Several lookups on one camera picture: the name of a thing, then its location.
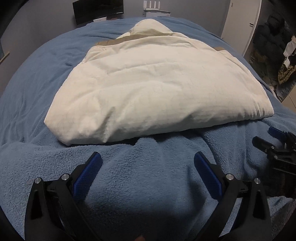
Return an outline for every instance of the white door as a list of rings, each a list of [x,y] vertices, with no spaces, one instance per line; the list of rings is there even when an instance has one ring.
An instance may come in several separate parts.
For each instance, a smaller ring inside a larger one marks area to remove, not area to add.
[[[259,17],[261,0],[231,0],[221,38],[244,55]]]

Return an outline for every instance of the silver screw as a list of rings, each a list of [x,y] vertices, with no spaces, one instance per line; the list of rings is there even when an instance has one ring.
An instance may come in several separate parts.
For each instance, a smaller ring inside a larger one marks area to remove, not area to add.
[[[41,182],[41,178],[40,178],[40,177],[36,178],[34,182],[35,182],[36,184],[38,184],[39,182]]]
[[[226,174],[226,178],[231,181],[234,179],[234,176],[232,174]]]
[[[68,178],[69,178],[70,176],[69,176],[69,174],[63,174],[62,175],[62,180],[67,180]]]
[[[260,184],[260,183],[261,183],[261,181],[260,181],[259,178],[255,178],[255,179],[254,179],[254,182],[255,182],[256,184]]]

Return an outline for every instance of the bed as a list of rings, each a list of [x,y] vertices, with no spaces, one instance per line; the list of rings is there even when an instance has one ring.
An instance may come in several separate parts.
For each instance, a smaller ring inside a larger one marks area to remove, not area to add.
[[[141,234],[146,240],[191,240],[217,205],[195,170],[194,154],[202,151],[224,173],[251,180],[264,177],[268,166],[265,154],[252,146],[252,138],[260,136],[279,145],[267,133],[270,126],[296,132],[296,115],[282,106],[227,43],[188,20],[161,17],[157,21],[172,31],[211,47],[223,47],[237,57],[262,84],[275,114],[257,121],[105,145],[63,145],[44,125],[56,92],[95,43],[117,38],[142,19],[90,23],[45,43],[21,65],[1,96],[0,205],[23,237],[26,203],[34,179],[57,179],[97,151],[103,166],[79,207],[103,240],[134,240]],[[281,196],[270,197],[268,203],[276,235],[293,212],[294,202]],[[240,199],[223,233],[230,230],[239,205]]]

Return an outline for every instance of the blue gripper pad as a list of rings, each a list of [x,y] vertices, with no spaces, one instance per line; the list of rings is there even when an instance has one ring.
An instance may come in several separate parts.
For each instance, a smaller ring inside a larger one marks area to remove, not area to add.
[[[207,160],[202,152],[197,152],[194,155],[194,166],[202,178],[207,190],[213,199],[220,201],[223,196],[222,183],[215,175],[210,165],[215,166]]]
[[[287,140],[286,133],[283,131],[280,131],[274,127],[269,127],[268,134],[270,134],[272,137],[277,138],[280,140],[281,143],[285,143]]]
[[[73,184],[73,199],[77,202],[86,197],[89,189],[103,164],[101,155],[95,153],[87,166]]]

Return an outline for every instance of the flat screen tv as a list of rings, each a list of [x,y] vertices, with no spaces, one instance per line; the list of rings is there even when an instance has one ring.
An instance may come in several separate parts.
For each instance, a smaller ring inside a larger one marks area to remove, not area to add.
[[[123,0],[78,0],[73,3],[76,24],[123,13]]]

